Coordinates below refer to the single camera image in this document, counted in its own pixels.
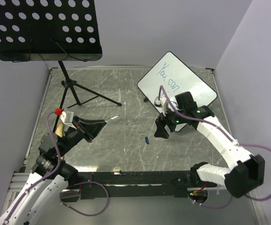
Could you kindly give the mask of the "white whiteboard black frame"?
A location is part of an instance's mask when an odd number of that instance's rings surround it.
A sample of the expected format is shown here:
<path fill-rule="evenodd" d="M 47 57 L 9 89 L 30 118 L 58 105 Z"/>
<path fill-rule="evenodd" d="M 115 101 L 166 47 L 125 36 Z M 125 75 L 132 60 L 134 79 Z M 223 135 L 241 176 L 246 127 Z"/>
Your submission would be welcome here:
<path fill-rule="evenodd" d="M 169 112 L 175 112 L 194 128 L 201 120 L 218 125 L 209 108 L 218 96 L 216 91 L 172 52 L 167 52 L 137 86 L 153 106 L 156 98 L 165 97 Z"/>

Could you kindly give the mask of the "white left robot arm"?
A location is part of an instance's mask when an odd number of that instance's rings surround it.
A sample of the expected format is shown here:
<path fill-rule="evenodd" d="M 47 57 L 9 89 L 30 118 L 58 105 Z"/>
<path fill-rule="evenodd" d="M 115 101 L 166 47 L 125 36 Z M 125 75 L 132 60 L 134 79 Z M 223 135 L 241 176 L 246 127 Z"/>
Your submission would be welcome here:
<path fill-rule="evenodd" d="M 81 140 L 92 142 L 108 122 L 61 116 L 55 132 L 44 135 L 40 155 L 23 188 L 0 216 L 0 225 L 34 225 L 49 203 L 78 183 L 78 170 L 62 157 Z"/>

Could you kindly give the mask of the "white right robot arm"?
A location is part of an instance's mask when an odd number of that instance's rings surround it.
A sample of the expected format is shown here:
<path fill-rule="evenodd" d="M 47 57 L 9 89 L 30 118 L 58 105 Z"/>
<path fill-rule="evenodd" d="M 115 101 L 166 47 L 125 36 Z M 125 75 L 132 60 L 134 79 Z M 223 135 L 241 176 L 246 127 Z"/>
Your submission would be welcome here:
<path fill-rule="evenodd" d="M 263 184 L 264 158 L 240 146 L 209 107 L 198 107 L 189 91 L 176 95 L 176 104 L 177 107 L 173 108 L 165 96 L 155 99 L 154 105 L 162 109 L 155 120 L 155 137 L 167 139 L 169 134 L 165 127 L 173 132 L 177 125 L 188 124 L 208 139 L 227 163 L 227 167 L 206 162 L 195 164 L 190 175 L 194 186 L 200 187 L 205 182 L 212 182 L 226 187 L 233 197 L 240 198 Z"/>

